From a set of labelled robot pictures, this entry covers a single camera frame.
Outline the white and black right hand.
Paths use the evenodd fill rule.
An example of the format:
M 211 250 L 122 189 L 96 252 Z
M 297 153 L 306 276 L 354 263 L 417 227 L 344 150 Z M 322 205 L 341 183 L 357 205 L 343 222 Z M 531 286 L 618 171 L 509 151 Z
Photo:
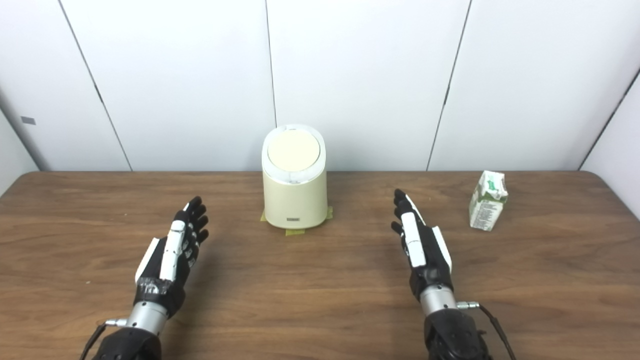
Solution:
M 418 207 L 407 193 L 394 190 L 393 214 L 398 221 L 391 223 L 391 230 L 400 237 L 410 268 L 409 287 L 419 300 L 428 287 L 454 290 L 451 278 L 450 257 L 445 256 L 438 241 L 435 227 L 423 219 Z

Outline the white and black left hand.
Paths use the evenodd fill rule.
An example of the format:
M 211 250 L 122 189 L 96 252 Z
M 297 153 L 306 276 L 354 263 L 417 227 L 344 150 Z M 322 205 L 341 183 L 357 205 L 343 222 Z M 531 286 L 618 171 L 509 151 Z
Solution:
M 135 305 L 162 306 L 168 318 L 183 307 L 186 281 L 210 236 L 206 212 L 201 196 L 195 196 L 176 212 L 167 235 L 151 240 L 135 272 Z

